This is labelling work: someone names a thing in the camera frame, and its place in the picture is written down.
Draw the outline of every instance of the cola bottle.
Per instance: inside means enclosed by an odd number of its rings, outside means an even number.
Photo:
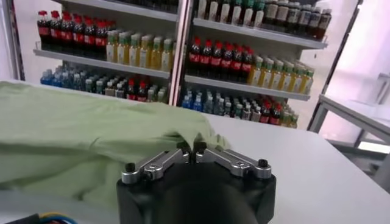
[[[221,60],[221,79],[229,80],[230,79],[230,65],[232,64],[233,52],[232,45],[230,43],[225,44],[225,51],[222,55]]]

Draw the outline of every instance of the bottle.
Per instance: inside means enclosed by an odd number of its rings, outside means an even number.
[[[254,13],[252,14],[252,24],[254,29],[260,29],[264,18],[265,0],[256,0],[254,5]]]
[[[252,24],[252,17],[254,14],[254,0],[247,0],[244,4],[243,10],[241,11],[241,21],[243,23],[244,27],[251,27]]]
[[[258,86],[264,87],[264,88],[268,88],[269,87],[269,84],[270,84],[270,81],[271,81],[271,77],[272,77],[272,67],[273,67],[273,65],[274,65],[274,61],[269,59],[269,58],[267,58],[266,59],[266,63],[265,63],[265,67],[262,70],[261,75],[260,75],[260,80],[259,80]]]
[[[172,39],[164,40],[164,51],[161,56],[161,70],[170,72],[173,66]]]
[[[122,32],[119,34],[118,44],[118,63],[122,65],[129,65],[129,35],[130,32]]]
[[[310,16],[309,25],[307,27],[307,34],[310,37],[316,37],[320,18],[321,8],[315,7],[314,12]]]
[[[280,60],[276,60],[276,69],[271,77],[271,81],[269,82],[270,89],[278,89],[280,80],[282,79],[282,69],[283,62]]]
[[[97,58],[105,60],[105,48],[107,45],[107,27],[105,21],[97,22],[96,30],[96,39],[95,39],[95,48],[97,53]]]
[[[153,40],[151,68],[155,70],[161,70],[161,60],[162,60],[161,42],[162,41],[163,41],[162,37],[155,37]]]
[[[248,78],[248,84],[252,86],[257,86],[260,81],[261,75],[261,64],[263,63],[263,59],[260,56],[256,57],[256,64],[253,66],[252,76]]]
[[[200,59],[200,39],[195,37],[194,43],[191,46],[189,56],[189,72],[190,74],[197,74]]]
[[[321,15],[321,18],[319,20],[318,28],[316,31],[316,39],[321,40],[324,38],[325,32],[328,29],[328,26],[330,24],[330,20],[332,19],[332,10],[331,9],[325,9],[324,12]]]
[[[96,57],[95,49],[95,39],[96,39],[96,27],[93,24],[92,19],[85,20],[85,30],[84,30],[84,55],[87,57]]]
[[[274,29],[274,23],[276,18],[276,13],[278,12],[277,0],[268,0],[266,1],[266,16],[264,18],[264,28],[265,29]]]
[[[222,60],[222,43],[217,42],[213,50],[213,56],[210,63],[210,77],[220,79],[220,64]]]
[[[39,11],[38,12],[38,33],[41,38],[42,48],[49,49],[51,43],[51,34],[50,34],[50,21],[48,20],[47,11]]]
[[[241,82],[247,82],[249,79],[250,70],[253,64],[253,52],[251,48],[248,49],[247,53],[243,57],[243,69],[241,73]]]
[[[309,19],[311,16],[311,6],[304,5],[302,11],[300,11],[298,25],[297,25],[297,34],[300,36],[305,36],[307,25],[309,24]]]
[[[282,73],[282,78],[280,79],[279,85],[278,85],[278,90],[281,91],[287,91],[288,86],[290,85],[291,82],[291,77],[293,73],[293,68],[294,65],[290,62],[285,63],[285,71]]]
[[[200,53],[200,64],[199,64],[199,74],[201,76],[208,77],[208,72],[210,69],[210,61],[211,61],[211,41],[207,40],[205,47],[203,47]]]
[[[231,0],[223,0],[221,7],[221,17],[219,22],[228,23],[229,22],[229,12],[230,12],[230,1]]]
[[[52,50],[61,51],[61,26],[62,20],[60,19],[60,14],[58,11],[51,12],[51,21],[50,21],[50,34],[51,34],[51,43]]]
[[[296,26],[299,18],[300,3],[290,2],[288,7],[289,9],[287,14],[286,32],[294,34],[296,32]]]
[[[288,15],[288,0],[281,0],[278,2],[278,12],[276,14],[275,28],[279,32],[286,31],[286,20]]]
[[[233,60],[232,45],[230,43],[225,44],[225,51],[222,54],[221,60],[221,79],[229,80],[230,79],[230,65]]]

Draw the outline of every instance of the soda bottle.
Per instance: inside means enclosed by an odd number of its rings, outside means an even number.
[[[49,49],[51,43],[51,34],[50,34],[50,21],[48,20],[47,11],[39,11],[38,12],[38,33],[41,38],[42,48]]]
[[[62,20],[60,19],[59,11],[51,12],[51,21],[50,21],[50,34],[51,34],[51,43],[52,50],[61,51],[61,25]]]
[[[230,79],[230,65],[232,64],[233,52],[232,45],[230,43],[225,44],[225,51],[222,55],[221,60],[221,79],[228,80]]]
[[[211,58],[211,65],[210,65],[210,77],[220,79],[220,67],[222,60],[222,43],[217,42],[213,51],[213,56]]]
[[[236,48],[236,53],[233,56],[232,64],[230,65],[230,72],[232,73],[231,81],[246,82],[243,80],[241,74],[241,65],[243,60],[243,49],[242,47]]]
[[[191,74],[197,74],[200,59],[200,39],[198,37],[195,37],[194,43],[191,46],[188,55],[190,58],[188,69],[190,70]]]
[[[247,53],[244,54],[243,58],[243,71],[241,73],[241,82],[247,82],[250,74],[250,69],[253,64],[253,52],[251,48],[248,49]]]
[[[210,61],[211,61],[211,41],[207,40],[205,47],[203,47],[200,54],[200,70],[199,75],[208,77],[208,72],[210,69]]]

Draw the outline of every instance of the red label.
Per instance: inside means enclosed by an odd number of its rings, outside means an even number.
[[[251,65],[243,64],[243,71],[249,72]]]
[[[47,36],[50,35],[50,30],[47,27],[38,27],[38,33],[41,36]]]
[[[225,61],[225,60],[222,60],[222,61],[221,61],[221,66],[222,66],[223,68],[229,68],[231,63],[232,63],[232,61]]]
[[[220,58],[211,58],[211,64],[214,66],[219,66],[219,64],[221,64],[221,59]]]
[[[202,64],[209,64],[210,58],[211,58],[210,56],[200,56],[200,62]]]
[[[84,42],[86,44],[95,45],[95,37],[94,36],[85,35],[84,36]]]
[[[84,43],[84,35],[81,33],[73,33],[74,42]]]
[[[241,62],[233,61],[232,62],[232,69],[240,70],[241,69]]]
[[[198,62],[199,62],[199,55],[191,54],[191,53],[190,53],[190,62],[196,62],[196,63],[198,63]]]
[[[95,43],[99,47],[106,46],[107,45],[107,39],[106,38],[97,37],[95,39]]]
[[[72,32],[61,31],[61,38],[66,41],[70,41],[73,38]]]

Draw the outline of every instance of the white shelf edge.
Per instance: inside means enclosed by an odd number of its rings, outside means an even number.
[[[264,94],[268,96],[275,96],[275,97],[282,97],[282,98],[289,98],[289,99],[296,99],[296,100],[303,100],[303,101],[308,101],[310,99],[309,95],[304,95],[299,93],[289,93],[289,92],[261,88],[257,86],[250,86],[250,85],[240,84],[240,83],[206,79],[206,78],[196,77],[192,75],[186,75],[184,79],[186,82],[189,83],[215,86],[215,87],[220,87],[225,89],[233,89],[233,90],[247,92],[247,93],[257,93],[257,94]]]
[[[163,79],[169,79],[169,72],[157,71],[157,70],[148,69],[148,68],[122,65],[122,64],[118,64],[118,63],[112,63],[112,62],[108,62],[108,61],[102,61],[102,60],[97,60],[97,59],[92,59],[92,58],[85,58],[85,57],[81,57],[81,56],[64,54],[64,53],[53,52],[53,51],[45,51],[45,50],[42,50],[40,48],[34,49],[34,54],[37,56],[41,56],[41,57],[70,61],[70,62],[83,64],[83,65],[92,65],[92,66],[97,66],[97,67],[101,67],[101,68],[108,68],[108,69],[117,70],[117,71],[131,72],[131,73],[137,73],[137,74],[141,74],[141,75],[149,75],[149,76],[159,77],[159,78],[163,78]]]
[[[295,37],[287,33],[274,32],[271,30],[252,29],[252,28],[234,26],[230,24],[224,24],[224,23],[219,23],[219,22],[214,22],[214,21],[209,21],[209,20],[199,19],[199,18],[194,18],[193,22],[195,26],[199,26],[199,27],[222,30],[230,33],[238,33],[241,35],[263,38],[263,39],[278,41],[282,43],[295,44],[298,46],[307,47],[309,49],[323,49],[328,45],[320,41],[308,40],[301,37]]]
[[[57,2],[71,2],[80,5],[87,5],[92,7],[97,7],[101,9],[108,9],[117,12],[124,12],[133,15],[140,15],[151,17],[155,19],[163,19],[167,21],[176,21],[177,15],[168,12],[161,12],[158,10],[152,10],[143,8],[142,6],[130,5],[121,2],[115,1],[105,1],[105,0],[56,0]]]

